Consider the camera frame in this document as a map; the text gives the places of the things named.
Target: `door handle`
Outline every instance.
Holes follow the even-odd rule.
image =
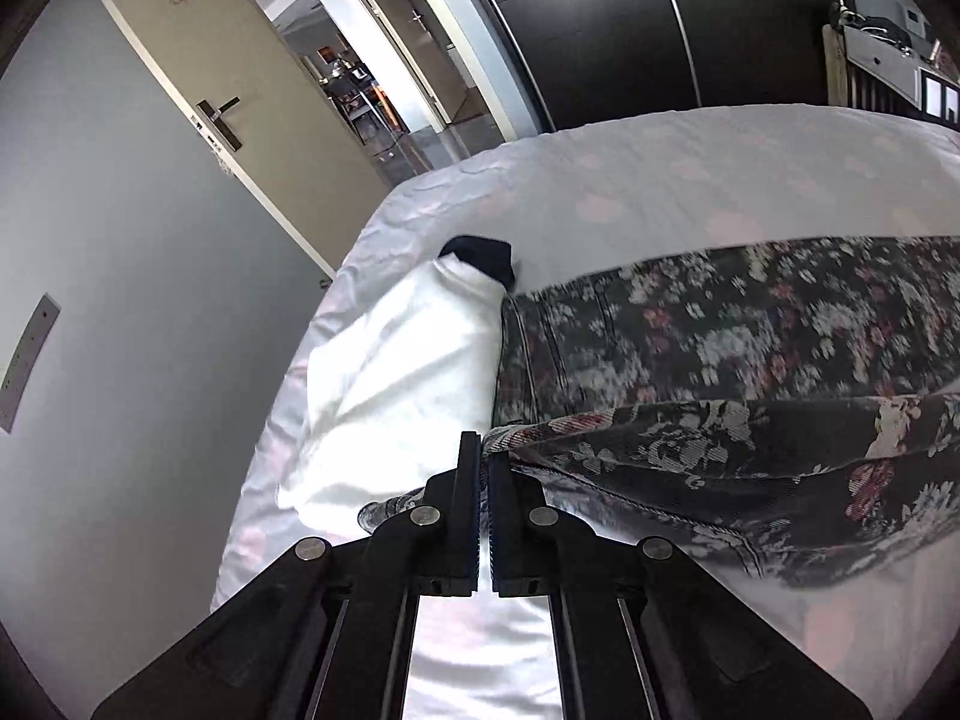
[[[227,113],[230,108],[233,108],[234,105],[239,103],[240,98],[233,98],[228,100],[226,103],[221,105],[219,108],[214,108],[207,100],[201,100],[197,103],[197,107],[200,109],[200,113],[203,114],[203,117],[216,127],[217,132],[224,136],[224,141],[227,141],[227,145],[230,147],[231,151],[239,151],[240,146],[243,146],[243,143],[240,143],[240,139],[234,134],[233,130],[229,128],[227,123],[224,121],[224,113]]]
[[[416,22],[419,24],[419,27],[424,30],[424,32],[429,32],[430,30],[426,28],[426,24],[424,23],[424,14],[421,14],[421,12],[416,10],[416,8],[413,9],[412,13],[414,14],[414,17],[411,18],[410,23]]]

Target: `pink polka dot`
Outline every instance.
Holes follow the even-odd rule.
[[[645,127],[642,131],[644,138],[650,138],[655,141],[665,141],[674,135],[675,129],[666,124],[653,124],[651,127]]]
[[[265,452],[265,460],[267,464],[267,470],[270,471],[270,474],[272,477],[274,477],[274,479],[280,479],[280,477],[283,475],[283,471],[285,471],[293,451],[294,449],[290,445],[280,443],[276,439],[271,440],[270,446]]]
[[[877,137],[874,138],[874,146],[882,148],[884,151],[889,151],[891,154],[899,154],[903,151],[899,143],[892,138],[888,138],[886,135],[877,135]]]
[[[306,371],[309,366],[309,360],[298,360],[294,362],[290,367],[290,375],[295,379],[304,379],[306,380]]]
[[[741,143],[751,148],[758,148],[760,151],[774,152],[780,151],[782,146],[779,141],[774,140],[763,132],[745,132],[738,136]]]
[[[577,215],[584,221],[605,224],[623,213],[623,205],[609,197],[588,194],[577,203]]]
[[[817,604],[806,613],[803,649],[824,669],[836,669],[853,646],[856,608],[848,598]]]
[[[710,174],[704,164],[696,157],[680,157],[670,163],[670,170],[688,181],[710,180]]]
[[[870,165],[861,159],[850,156],[849,154],[843,158],[843,166],[846,167],[846,169],[850,172],[860,173],[860,175],[862,175],[864,178],[877,177],[877,171],[874,170]]]
[[[909,208],[895,208],[893,210],[894,223],[901,233],[909,236],[931,235],[930,228],[923,220]]]
[[[753,218],[736,211],[720,211],[707,222],[707,234],[720,245],[751,244],[765,237],[763,227]]]
[[[512,191],[497,191],[480,201],[477,210],[485,217],[499,217],[510,210],[516,202],[517,196]]]
[[[585,167],[587,170],[600,170],[603,167],[603,160],[597,154],[588,151],[586,154],[577,157],[577,165]]]
[[[240,533],[237,552],[243,565],[253,571],[263,562],[263,553],[267,548],[267,535],[260,528],[243,528]]]
[[[314,314],[313,319],[310,320],[311,324],[316,324],[318,318],[323,314],[342,311],[344,306],[349,305],[352,300],[352,292],[343,289],[342,281],[334,279],[333,284],[330,285],[330,288],[326,291],[326,295],[323,296],[323,300],[320,300],[318,311]]]
[[[429,217],[429,215],[437,213],[441,205],[443,204],[440,202],[440,199],[422,201],[421,205],[416,207],[416,213]]]
[[[822,205],[836,204],[836,196],[808,175],[802,178],[790,178],[787,180],[787,183],[793,191],[804,199],[812,200]]]

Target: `screw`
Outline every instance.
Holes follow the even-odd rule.
[[[410,512],[410,519],[415,525],[433,525],[440,521],[440,510],[432,506],[418,506],[413,512]]]
[[[549,506],[539,506],[530,512],[530,521],[534,525],[541,526],[541,528],[556,525],[558,519],[560,519],[560,514],[557,514],[557,510],[551,509]]]
[[[326,542],[323,538],[308,536],[301,538],[294,547],[294,554],[301,560],[317,560],[317,557],[323,557],[326,552]]]
[[[643,543],[643,554],[651,560],[666,560],[673,555],[673,544],[665,538],[654,536]]]

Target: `open door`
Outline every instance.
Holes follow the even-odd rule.
[[[362,0],[381,24],[446,124],[467,99],[467,84],[410,0]]]
[[[333,275],[389,187],[256,2],[102,1],[213,151]]]

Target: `floor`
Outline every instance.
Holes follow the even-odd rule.
[[[405,134],[397,141],[394,134],[375,125],[373,117],[363,117],[357,124],[367,153],[376,159],[391,185],[398,186],[415,175],[449,167],[496,148],[503,143],[503,136],[483,100],[478,105],[477,98],[479,95],[469,95],[454,117],[456,124],[450,124],[443,132],[426,128]]]

